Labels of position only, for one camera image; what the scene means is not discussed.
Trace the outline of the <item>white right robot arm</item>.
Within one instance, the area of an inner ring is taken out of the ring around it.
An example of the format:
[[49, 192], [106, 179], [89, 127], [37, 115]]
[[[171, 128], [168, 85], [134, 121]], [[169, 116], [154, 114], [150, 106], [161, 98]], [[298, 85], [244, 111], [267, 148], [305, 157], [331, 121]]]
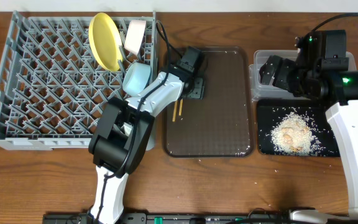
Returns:
[[346, 177], [347, 216], [295, 208], [286, 223], [358, 223], [358, 70], [346, 44], [344, 30], [313, 30], [250, 66], [260, 150], [338, 156]]

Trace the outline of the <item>yellow plate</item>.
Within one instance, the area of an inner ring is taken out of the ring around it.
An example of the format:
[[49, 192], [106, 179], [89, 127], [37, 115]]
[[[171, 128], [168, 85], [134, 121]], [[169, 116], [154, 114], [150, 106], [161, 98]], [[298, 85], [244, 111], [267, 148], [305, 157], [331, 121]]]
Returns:
[[98, 64], [105, 70], [119, 70], [118, 60], [123, 57], [119, 50], [122, 45], [118, 28], [106, 13], [95, 15], [89, 24], [89, 44]]

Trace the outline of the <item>light blue bowl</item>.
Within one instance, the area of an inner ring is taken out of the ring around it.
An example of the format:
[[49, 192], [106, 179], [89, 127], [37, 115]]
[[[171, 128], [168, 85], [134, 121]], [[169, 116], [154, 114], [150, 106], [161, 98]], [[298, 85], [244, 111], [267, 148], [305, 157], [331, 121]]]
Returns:
[[139, 62], [133, 63], [127, 70], [122, 84], [123, 90], [130, 96], [136, 96], [149, 83], [151, 66]]

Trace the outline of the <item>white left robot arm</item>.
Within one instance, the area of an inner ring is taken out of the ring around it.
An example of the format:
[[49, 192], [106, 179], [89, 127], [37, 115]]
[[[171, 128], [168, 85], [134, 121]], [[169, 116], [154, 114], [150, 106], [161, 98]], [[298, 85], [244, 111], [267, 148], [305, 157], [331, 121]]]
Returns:
[[140, 93], [107, 102], [88, 146], [98, 175], [96, 198], [89, 211], [92, 223], [118, 221], [128, 176], [146, 152], [155, 118], [170, 103], [203, 91], [198, 73], [203, 60], [200, 49], [188, 47]]

